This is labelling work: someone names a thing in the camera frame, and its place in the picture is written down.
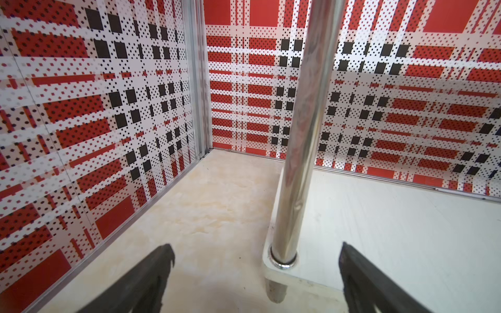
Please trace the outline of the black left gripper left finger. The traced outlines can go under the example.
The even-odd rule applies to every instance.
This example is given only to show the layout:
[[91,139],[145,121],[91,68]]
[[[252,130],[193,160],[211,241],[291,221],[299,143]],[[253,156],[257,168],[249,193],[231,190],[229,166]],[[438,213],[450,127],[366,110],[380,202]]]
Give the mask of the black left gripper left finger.
[[158,246],[80,312],[160,312],[176,256],[171,245]]

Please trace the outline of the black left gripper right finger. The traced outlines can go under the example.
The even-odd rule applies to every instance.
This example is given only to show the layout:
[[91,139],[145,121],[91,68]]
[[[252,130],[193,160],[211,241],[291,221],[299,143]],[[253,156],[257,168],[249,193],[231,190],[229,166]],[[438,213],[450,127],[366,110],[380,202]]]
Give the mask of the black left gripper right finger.
[[349,312],[429,312],[352,245],[339,256]]

